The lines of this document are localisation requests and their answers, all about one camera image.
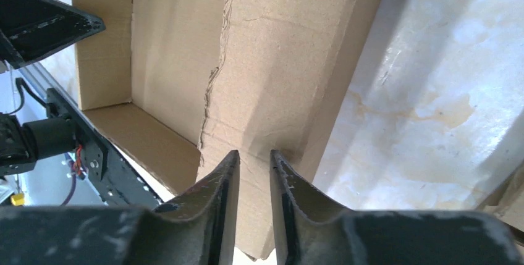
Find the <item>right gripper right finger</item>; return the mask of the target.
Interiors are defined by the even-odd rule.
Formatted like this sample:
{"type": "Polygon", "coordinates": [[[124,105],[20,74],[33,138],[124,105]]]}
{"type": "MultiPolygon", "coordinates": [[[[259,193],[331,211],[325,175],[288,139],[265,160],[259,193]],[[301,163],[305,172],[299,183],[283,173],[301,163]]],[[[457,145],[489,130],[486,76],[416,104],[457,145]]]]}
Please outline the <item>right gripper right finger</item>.
{"type": "Polygon", "coordinates": [[[356,211],[270,153],[278,264],[522,264],[509,227],[478,211],[356,211]]]}

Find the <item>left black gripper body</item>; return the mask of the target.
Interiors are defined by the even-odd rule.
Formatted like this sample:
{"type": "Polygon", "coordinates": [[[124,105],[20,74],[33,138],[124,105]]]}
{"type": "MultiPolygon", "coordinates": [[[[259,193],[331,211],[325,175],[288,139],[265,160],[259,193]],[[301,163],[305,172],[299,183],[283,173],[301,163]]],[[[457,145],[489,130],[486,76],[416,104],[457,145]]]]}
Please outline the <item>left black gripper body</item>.
{"type": "Polygon", "coordinates": [[[1,60],[19,69],[105,29],[102,18],[58,0],[1,0],[1,60]]]}

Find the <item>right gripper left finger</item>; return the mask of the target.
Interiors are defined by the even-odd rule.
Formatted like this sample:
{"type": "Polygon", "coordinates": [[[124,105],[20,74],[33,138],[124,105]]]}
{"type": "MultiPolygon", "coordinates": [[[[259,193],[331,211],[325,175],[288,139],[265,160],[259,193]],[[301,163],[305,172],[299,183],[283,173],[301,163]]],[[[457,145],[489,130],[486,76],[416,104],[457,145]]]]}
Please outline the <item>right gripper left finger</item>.
{"type": "Polygon", "coordinates": [[[232,264],[236,150],[154,210],[137,206],[1,209],[2,264],[232,264]]]}

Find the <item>cardboard box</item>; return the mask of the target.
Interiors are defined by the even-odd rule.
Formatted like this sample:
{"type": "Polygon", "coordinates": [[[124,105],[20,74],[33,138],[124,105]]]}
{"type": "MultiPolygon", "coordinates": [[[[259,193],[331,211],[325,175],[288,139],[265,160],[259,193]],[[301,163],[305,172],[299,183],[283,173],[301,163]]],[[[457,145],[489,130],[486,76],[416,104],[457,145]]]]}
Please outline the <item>cardboard box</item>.
{"type": "Polygon", "coordinates": [[[312,180],[381,0],[72,0],[78,105],[177,194],[240,153],[236,247],[274,249],[269,154],[312,180]]]}

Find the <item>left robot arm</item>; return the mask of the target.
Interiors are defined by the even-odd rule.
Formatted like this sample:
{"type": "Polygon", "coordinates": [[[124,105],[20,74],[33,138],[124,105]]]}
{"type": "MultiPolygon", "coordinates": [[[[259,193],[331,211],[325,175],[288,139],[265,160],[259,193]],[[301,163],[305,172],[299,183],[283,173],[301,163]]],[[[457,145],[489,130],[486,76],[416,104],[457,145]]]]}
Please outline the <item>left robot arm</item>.
{"type": "MultiPolygon", "coordinates": [[[[101,18],[58,0],[1,0],[1,60],[26,67],[105,30],[101,18]]],[[[29,172],[36,162],[75,152],[73,171],[81,175],[82,153],[106,165],[107,147],[55,89],[43,100],[22,78],[15,79],[20,105],[1,114],[1,175],[29,172]]]]}

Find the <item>stack of cardboard blanks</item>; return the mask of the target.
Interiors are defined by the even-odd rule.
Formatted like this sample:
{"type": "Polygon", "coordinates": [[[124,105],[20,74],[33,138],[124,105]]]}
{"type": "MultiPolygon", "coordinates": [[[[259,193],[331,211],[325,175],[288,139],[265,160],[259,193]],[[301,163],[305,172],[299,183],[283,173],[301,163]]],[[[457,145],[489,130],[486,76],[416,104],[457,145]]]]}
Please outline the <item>stack of cardboard blanks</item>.
{"type": "Polygon", "coordinates": [[[478,206],[478,210],[493,214],[512,229],[523,232],[523,164],[478,206]]]}

